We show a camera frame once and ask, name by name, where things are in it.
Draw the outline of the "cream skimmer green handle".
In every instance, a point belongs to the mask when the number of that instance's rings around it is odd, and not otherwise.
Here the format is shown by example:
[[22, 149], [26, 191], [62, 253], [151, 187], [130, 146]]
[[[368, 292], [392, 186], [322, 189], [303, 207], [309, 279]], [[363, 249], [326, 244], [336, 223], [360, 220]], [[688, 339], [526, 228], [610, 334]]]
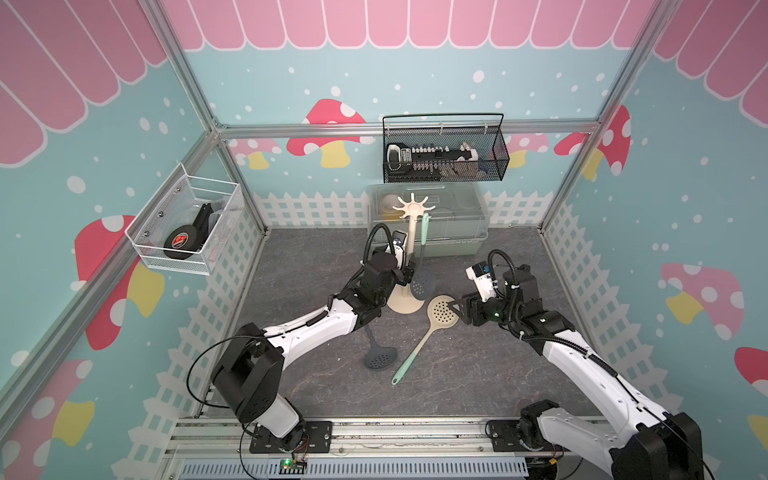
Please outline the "cream skimmer green handle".
[[427, 318], [429, 328], [413, 351], [409, 354], [403, 364], [398, 368], [391, 379], [393, 386], [398, 385], [406, 376], [409, 368], [416, 360], [418, 354], [427, 343], [429, 338], [439, 330], [445, 330], [453, 327], [459, 320], [449, 310], [449, 303], [455, 299], [449, 295], [439, 295], [434, 297], [427, 307]]

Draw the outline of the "cream utensil rack stand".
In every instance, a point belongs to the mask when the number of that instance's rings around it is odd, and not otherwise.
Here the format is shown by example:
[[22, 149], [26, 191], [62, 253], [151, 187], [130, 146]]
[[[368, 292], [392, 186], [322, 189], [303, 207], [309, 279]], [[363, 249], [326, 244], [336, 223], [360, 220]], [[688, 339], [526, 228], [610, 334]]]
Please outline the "cream utensil rack stand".
[[395, 205], [393, 209], [402, 213], [401, 219], [408, 220], [406, 248], [402, 258], [403, 274], [407, 274], [407, 276], [404, 285], [397, 285], [395, 287], [392, 295], [389, 297], [387, 306], [395, 313], [411, 314], [418, 311], [424, 303], [423, 300], [419, 300], [413, 295], [411, 287], [415, 275], [415, 263], [411, 263], [411, 260], [415, 249], [417, 222], [428, 211], [433, 210], [434, 206], [426, 206], [426, 202], [429, 200], [428, 196], [418, 201], [414, 193], [411, 193], [409, 201], [401, 197], [398, 197], [397, 200], [399, 204]]

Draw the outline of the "grey skimmer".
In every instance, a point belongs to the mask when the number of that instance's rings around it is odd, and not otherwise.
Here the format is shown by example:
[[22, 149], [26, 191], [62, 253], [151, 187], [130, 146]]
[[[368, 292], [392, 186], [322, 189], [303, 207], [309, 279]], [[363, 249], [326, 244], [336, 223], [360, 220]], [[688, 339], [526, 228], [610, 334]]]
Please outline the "grey skimmer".
[[369, 340], [370, 349], [363, 358], [363, 365], [370, 370], [383, 370], [391, 366], [398, 357], [398, 350], [394, 347], [383, 347], [377, 343], [369, 325], [364, 326], [364, 331]]
[[425, 301], [430, 297], [436, 285], [436, 274], [424, 264], [426, 253], [426, 244], [429, 231], [430, 215], [426, 213], [422, 217], [422, 227], [420, 236], [420, 250], [417, 268], [415, 269], [412, 281], [410, 283], [413, 297], [420, 301]]

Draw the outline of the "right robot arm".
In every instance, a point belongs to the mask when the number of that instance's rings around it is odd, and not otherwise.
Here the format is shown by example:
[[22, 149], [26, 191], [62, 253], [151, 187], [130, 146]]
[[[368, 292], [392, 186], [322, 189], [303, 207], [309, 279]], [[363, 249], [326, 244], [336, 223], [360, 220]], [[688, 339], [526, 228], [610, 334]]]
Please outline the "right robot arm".
[[614, 479], [711, 479], [702, 432], [631, 385], [563, 314], [547, 310], [527, 264], [499, 249], [466, 270], [476, 290], [450, 307], [469, 325], [493, 322], [563, 372], [609, 424], [601, 429], [551, 400], [520, 412], [516, 439], [529, 451], [562, 447]]

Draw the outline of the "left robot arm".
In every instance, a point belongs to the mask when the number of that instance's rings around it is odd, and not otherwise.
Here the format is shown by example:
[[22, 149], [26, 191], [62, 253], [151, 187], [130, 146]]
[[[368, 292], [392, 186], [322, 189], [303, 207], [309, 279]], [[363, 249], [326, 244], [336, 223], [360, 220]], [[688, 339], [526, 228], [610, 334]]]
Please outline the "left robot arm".
[[266, 429], [279, 449], [305, 448], [310, 434], [304, 417], [279, 394], [282, 372], [322, 344], [366, 327], [382, 315], [397, 286], [410, 282], [415, 230], [372, 227], [358, 270], [325, 305], [292, 321], [262, 329], [254, 323], [215, 344], [224, 351], [211, 381], [243, 427]]

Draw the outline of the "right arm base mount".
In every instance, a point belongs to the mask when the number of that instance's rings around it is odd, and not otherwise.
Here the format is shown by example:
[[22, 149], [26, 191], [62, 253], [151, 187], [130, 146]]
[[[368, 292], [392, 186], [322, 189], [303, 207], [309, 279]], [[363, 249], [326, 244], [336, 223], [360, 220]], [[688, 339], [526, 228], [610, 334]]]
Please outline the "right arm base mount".
[[565, 450], [544, 439], [538, 419], [544, 412], [559, 407], [554, 401], [541, 400], [524, 407], [517, 419], [487, 421], [484, 432], [491, 441], [493, 451], [544, 452], [557, 458]]

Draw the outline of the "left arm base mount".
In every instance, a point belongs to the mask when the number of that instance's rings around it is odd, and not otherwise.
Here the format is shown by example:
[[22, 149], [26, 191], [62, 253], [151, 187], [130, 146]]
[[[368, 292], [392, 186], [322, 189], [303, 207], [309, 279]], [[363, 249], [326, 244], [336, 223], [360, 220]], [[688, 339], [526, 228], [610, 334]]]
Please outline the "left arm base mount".
[[307, 421], [299, 423], [283, 438], [273, 435], [266, 427], [259, 425], [251, 438], [251, 454], [277, 453], [328, 453], [333, 431], [331, 421]]

